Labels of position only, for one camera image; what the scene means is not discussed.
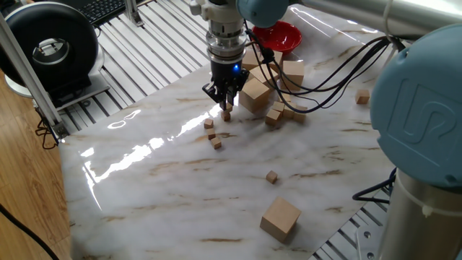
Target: wooden block pile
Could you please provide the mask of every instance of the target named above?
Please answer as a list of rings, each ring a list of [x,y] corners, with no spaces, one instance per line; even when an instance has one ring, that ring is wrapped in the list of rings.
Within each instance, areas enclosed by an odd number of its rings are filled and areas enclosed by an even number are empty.
[[[214,121],[210,118],[206,119],[204,122],[204,128],[206,129],[207,137],[210,140],[214,149],[218,149],[222,146],[222,141],[215,134],[214,130]]]
[[[274,60],[283,67],[284,73],[295,83],[301,85],[303,82],[304,76],[304,63],[299,61],[282,61],[282,53],[275,51]],[[244,88],[240,91],[239,104],[244,108],[247,108],[251,113],[256,113],[260,109],[268,105],[269,94],[274,86],[274,82],[271,78],[271,74],[275,81],[280,78],[280,71],[278,70],[274,62],[270,63],[270,69],[267,66],[258,66],[257,59],[252,50],[248,50],[244,59],[243,67],[248,69],[250,74],[248,81],[245,83]],[[300,88],[290,83],[287,79],[284,80],[286,85],[283,85],[284,88],[289,88],[290,90],[299,90]],[[289,95],[284,94],[286,100],[289,100]],[[278,118],[275,112],[271,114],[273,119]]]
[[[290,98],[287,98],[286,101],[289,105],[291,105],[293,108],[296,108],[301,111],[306,111],[307,108],[303,107],[301,105],[297,105],[294,102],[289,101]],[[270,126],[276,126],[277,122],[281,118],[289,118],[293,119],[294,121],[303,124],[305,122],[306,114],[305,113],[298,113],[293,111],[291,108],[286,106],[282,102],[275,101],[273,103],[273,106],[269,110],[269,112],[266,114],[266,120],[265,123]]]

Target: white marble table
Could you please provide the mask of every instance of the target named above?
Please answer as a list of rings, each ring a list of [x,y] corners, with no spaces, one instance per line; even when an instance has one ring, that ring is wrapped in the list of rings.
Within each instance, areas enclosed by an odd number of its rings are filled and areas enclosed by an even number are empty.
[[[284,19],[302,31],[302,45],[287,59],[305,61],[307,86],[379,36],[301,6]],[[241,106],[223,122],[201,91],[210,78],[205,66],[67,137],[59,149],[74,259],[308,259],[362,206],[352,195],[392,168],[368,106],[354,103],[356,90],[372,89],[385,59],[303,125],[271,128],[264,112]],[[219,150],[205,137],[206,118],[215,121]],[[265,180],[270,170],[279,174],[275,185]],[[276,196],[302,210],[285,244],[259,227]]]

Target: ur logo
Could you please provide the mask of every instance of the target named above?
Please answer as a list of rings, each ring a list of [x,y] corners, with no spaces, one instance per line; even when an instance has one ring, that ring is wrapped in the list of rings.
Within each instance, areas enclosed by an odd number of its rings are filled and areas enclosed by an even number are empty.
[[[455,99],[405,79],[388,133],[422,159],[441,166],[452,157],[462,134],[458,123],[462,115],[456,111],[462,112],[462,106]]]

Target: wooden block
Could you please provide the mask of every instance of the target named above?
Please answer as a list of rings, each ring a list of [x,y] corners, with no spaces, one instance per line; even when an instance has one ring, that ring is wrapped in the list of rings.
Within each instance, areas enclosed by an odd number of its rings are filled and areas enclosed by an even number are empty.
[[[285,106],[286,105],[284,103],[274,101],[273,106],[271,107],[271,109],[282,112],[282,111],[284,111]]]
[[[274,184],[277,181],[277,173],[270,171],[268,174],[266,174],[266,180],[271,184]]]
[[[280,51],[274,51],[274,60],[279,64],[279,66],[282,68],[282,52]],[[279,73],[279,70],[277,69],[277,66],[274,62],[271,62],[269,66],[277,73]]]
[[[282,97],[287,101],[287,102],[290,102],[290,95],[289,94],[286,94],[286,93],[282,93]],[[279,95],[277,95],[277,100],[279,102],[282,102],[282,99]]]
[[[292,102],[288,102],[288,103],[294,108],[297,107],[295,103],[292,103]],[[282,116],[284,116],[285,118],[294,118],[294,111],[290,109],[288,106],[285,106],[284,111],[282,111]]]
[[[298,110],[306,111],[307,108],[301,105],[297,105]],[[303,124],[305,122],[306,114],[294,112],[294,121]]]
[[[261,54],[257,51],[258,58],[261,60]],[[258,66],[257,58],[255,57],[255,53],[253,52],[252,48],[247,48],[245,52],[245,56],[243,58],[243,68],[250,71],[251,69]]]
[[[231,120],[231,114],[227,111],[222,111],[222,119],[223,121],[228,122]]]
[[[305,76],[305,65],[302,61],[284,61],[284,73],[289,79],[298,85],[303,84]],[[284,86],[289,90],[300,90],[300,88],[292,84],[287,78],[283,78]]]
[[[260,228],[283,243],[302,212],[281,197],[277,197],[261,218]]]
[[[270,126],[276,126],[276,123],[281,119],[281,112],[270,109],[266,114],[265,123]]]
[[[229,103],[226,103],[226,112],[230,113],[232,111],[232,105]]]
[[[212,140],[213,138],[217,137],[217,135],[215,134],[215,130],[213,129],[207,129],[206,133],[209,140]]]
[[[265,73],[266,75],[266,78],[268,79],[268,81],[266,81],[265,79],[265,76],[261,73],[261,69],[260,67],[256,67],[252,70],[250,70],[250,74],[248,75],[248,79],[258,79],[261,83],[263,83],[265,86],[267,86],[268,88],[270,88],[271,90],[273,90],[272,87],[270,87],[270,85],[273,85],[274,86],[274,83],[273,81],[271,80],[271,75],[269,73],[269,70],[268,70],[268,67],[266,65],[262,65],[261,68],[263,69],[263,72]],[[273,74],[273,77],[274,77],[274,80],[278,80],[279,78],[279,75],[277,74],[277,72],[275,72],[273,69],[270,69],[271,70],[271,73]]]
[[[210,118],[206,119],[205,122],[204,122],[204,128],[205,129],[214,128],[214,121],[211,120]]]
[[[259,111],[268,104],[269,89],[258,79],[252,79],[245,83],[239,93],[239,104],[247,108],[251,113]]]
[[[212,143],[214,149],[218,149],[222,146],[222,140],[220,140],[218,137],[213,138],[210,140],[210,142]]]
[[[356,92],[356,104],[364,105],[367,104],[370,98],[369,90],[358,90]]]

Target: large wooden cube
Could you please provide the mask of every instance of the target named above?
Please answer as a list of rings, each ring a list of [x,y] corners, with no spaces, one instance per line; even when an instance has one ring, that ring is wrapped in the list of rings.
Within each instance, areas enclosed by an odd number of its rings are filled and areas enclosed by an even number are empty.
[[[265,76],[263,75],[263,73],[261,73],[261,69],[259,66],[257,66],[256,68],[250,70],[250,74],[248,75],[248,79],[258,79],[261,83],[263,83],[265,86],[267,86],[268,88],[270,88],[271,90],[273,90],[272,87],[270,87],[270,85],[273,85],[274,86],[274,82],[273,80],[271,79],[271,75],[269,73],[269,70],[268,70],[268,67],[266,65],[261,65],[261,68],[263,69],[263,72],[264,74],[266,75],[266,78],[268,80],[265,79]],[[273,69],[270,69],[271,70],[271,73],[273,74],[273,77],[274,77],[274,80],[278,80],[279,78],[279,75],[273,70]]]
[[[261,60],[261,54],[257,51],[258,58]],[[253,68],[258,66],[257,58],[255,57],[255,53],[253,52],[252,48],[247,48],[247,52],[243,58],[243,68],[247,69],[248,71],[252,70]]]
[[[251,113],[259,111],[268,104],[269,89],[258,79],[252,79],[245,83],[239,94],[239,104],[247,108]]]
[[[277,197],[261,218],[260,228],[283,243],[302,212],[281,197]]]
[[[303,84],[303,77],[305,76],[305,65],[302,61],[284,61],[284,73],[289,79],[298,85]],[[292,84],[287,78],[283,77],[285,87],[289,90],[300,90],[295,84]]]

